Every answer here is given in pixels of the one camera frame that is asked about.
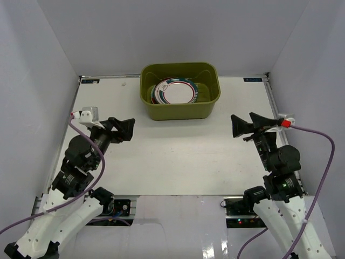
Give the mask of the olive green plastic bin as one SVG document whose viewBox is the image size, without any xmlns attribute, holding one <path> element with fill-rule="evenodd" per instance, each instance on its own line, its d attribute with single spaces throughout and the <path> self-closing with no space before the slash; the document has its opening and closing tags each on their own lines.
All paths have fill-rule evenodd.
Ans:
<svg viewBox="0 0 345 259">
<path fill-rule="evenodd" d="M 190 104 L 154 104 L 151 92 L 169 77 L 190 79 L 198 87 L 197 100 Z M 149 117 L 156 121 L 205 119 L 220 97 L 215 67 L 206 62 L 151 64 L 140 75 L 140 98 Z"/>
</svg>

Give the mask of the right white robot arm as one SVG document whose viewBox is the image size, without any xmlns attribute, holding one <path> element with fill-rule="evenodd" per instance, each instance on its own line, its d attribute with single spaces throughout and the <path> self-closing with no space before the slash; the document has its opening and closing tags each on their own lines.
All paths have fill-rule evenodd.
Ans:
<svg viewBox="0 0 345 259">
<path fill-rule="evenodd" d="M 293 117 L 276 119 L 250 113 L 251 122 L 231 116 L 232 135 L 255 144 L 267 175 L 264 185 L 244 191 L 242 199 L 225 201 L 224 207 L 238 214 L 257 215 L 275 238 L 285 258 L 331 258 L 309 220 L 320 189 L 306 207 L 305 195 L 296 172 L 301 169 L 300 152 L 291 145 L 278 147 L 277 134 L 296 128 Z"/>
</svg>

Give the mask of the left table corner label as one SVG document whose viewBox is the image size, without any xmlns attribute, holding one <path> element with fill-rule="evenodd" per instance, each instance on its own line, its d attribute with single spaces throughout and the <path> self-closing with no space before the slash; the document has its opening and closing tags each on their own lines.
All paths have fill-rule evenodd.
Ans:
<svg viewBox="0 0 345 259">
<path fill-rule="evenodd" d="M 100 82 L 99 79 L 82 79 L 81 84 L 98 84 Z"/>
</svg>

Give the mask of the teal scalloped plate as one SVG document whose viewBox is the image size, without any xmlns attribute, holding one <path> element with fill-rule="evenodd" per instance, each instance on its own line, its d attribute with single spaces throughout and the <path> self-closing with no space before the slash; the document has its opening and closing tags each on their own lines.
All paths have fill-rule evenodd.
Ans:
<svg viewBox="0 0 345 259">
<path fill-rule="evenodd" d="M 158 104 L 158 102 L 156 101 L 156 98 L 155 98 L 155 88 L 156 88 L 156 86 L 153 86 L 151 88 L 151 91 L 150 91 L 150 101 L 152 104 Z"/>
</svg>

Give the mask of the right table corner label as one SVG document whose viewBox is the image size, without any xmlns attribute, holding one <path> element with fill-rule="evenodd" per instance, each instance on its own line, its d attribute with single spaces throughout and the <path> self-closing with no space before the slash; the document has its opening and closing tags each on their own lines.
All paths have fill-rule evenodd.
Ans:
<svg viewBox="0 0 345 259">
<path fill-rule="evenodd" d="M 243 78 L 244 82 L 263 82 L 262 78 L 259 77 L 244 77 Z"/>
</svg>

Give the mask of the table corner label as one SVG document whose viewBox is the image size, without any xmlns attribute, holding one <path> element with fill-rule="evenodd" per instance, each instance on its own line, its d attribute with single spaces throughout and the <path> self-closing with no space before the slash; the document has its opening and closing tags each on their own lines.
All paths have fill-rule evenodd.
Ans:
<svg viewBox="0 0 345 259">
<path fill-rule="evenodd" d="M 244 77 L 243 78 L 244 82 L 263 82 L 262 78 L 259 77 Z"/>
<path fill-rule="evenodd" d="M 99 79 L 82 79 L 81 84 L 98 84 L 100 82 Z"/>
</svg>

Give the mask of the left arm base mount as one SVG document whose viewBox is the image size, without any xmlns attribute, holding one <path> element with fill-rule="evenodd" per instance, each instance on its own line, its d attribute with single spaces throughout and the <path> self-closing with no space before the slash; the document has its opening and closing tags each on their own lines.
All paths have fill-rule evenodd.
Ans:
<svg viewBox="0 0 345 259">
<path fill-rule="evenodd" d="M 130 199 L 115 199 L 113 205 L 108 211 L 97 218 L 91 220 L 88 226 L 105 226 L 105 227 L 130 227 L 133 223 L 134 216 L 131 214 Z"/>
</svg>

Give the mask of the white orange sunburst plate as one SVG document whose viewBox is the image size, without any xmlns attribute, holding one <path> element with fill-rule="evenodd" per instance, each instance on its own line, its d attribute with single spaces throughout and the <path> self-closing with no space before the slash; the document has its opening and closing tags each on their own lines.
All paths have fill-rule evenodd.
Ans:
<svg viewBox="0 0 345 259">
<path fill-rule="evenodd" d="M 166 90 L 169 87 L 170 78 L 161 81 L 156 85 L 155 88 L 155 98 L 158 104 L 170 104 L 170 102 L 166 98 Z"/>
</svg>

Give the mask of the white plate green rim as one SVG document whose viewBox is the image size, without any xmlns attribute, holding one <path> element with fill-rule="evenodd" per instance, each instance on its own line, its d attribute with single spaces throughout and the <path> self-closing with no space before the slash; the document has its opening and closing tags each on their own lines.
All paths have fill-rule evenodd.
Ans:
<svg viewBox="0 0 345 259">
<path fill-rule="evenodd" d="M 165 93 L 170 104 L 195 103 L 198 98 L 198 86 L 186 78 L 170 77 L 169 87 Z"/>
</svg>

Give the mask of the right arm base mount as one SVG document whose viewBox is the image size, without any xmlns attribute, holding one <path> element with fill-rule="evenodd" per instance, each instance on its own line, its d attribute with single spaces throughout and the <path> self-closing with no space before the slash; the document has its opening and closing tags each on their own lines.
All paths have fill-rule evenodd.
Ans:
<svg viewBox="0 0 345 259">
<path fill-rule="evenodd" d="M 227 229 L 266 227 L 262 219 L 248 209 L 241 196 L 225 197 L 220 206 L 225 209 Z"/>
</svg>

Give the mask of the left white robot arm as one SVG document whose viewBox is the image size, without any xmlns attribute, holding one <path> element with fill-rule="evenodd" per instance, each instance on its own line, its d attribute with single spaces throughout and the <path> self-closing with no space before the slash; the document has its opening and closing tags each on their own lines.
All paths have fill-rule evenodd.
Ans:
<svg viewBox="0 0 345 259">
<path fill-rule="evenodd" d="M 61 168 L 52 182 L 40 213 L 29 216 L 31 225 L 16 242 L 6 245 L 9 258 L 58 258 L 64 245 L 99 215 L 114 210 L 114 195 L 103 187 L 92 171 L 105 171 L 105 152 L 111 144 L 131 141 L 135 119 L 110 117 L 86 124 L 90 135 L 79 132 L 65 151 Z"/>
</svg>

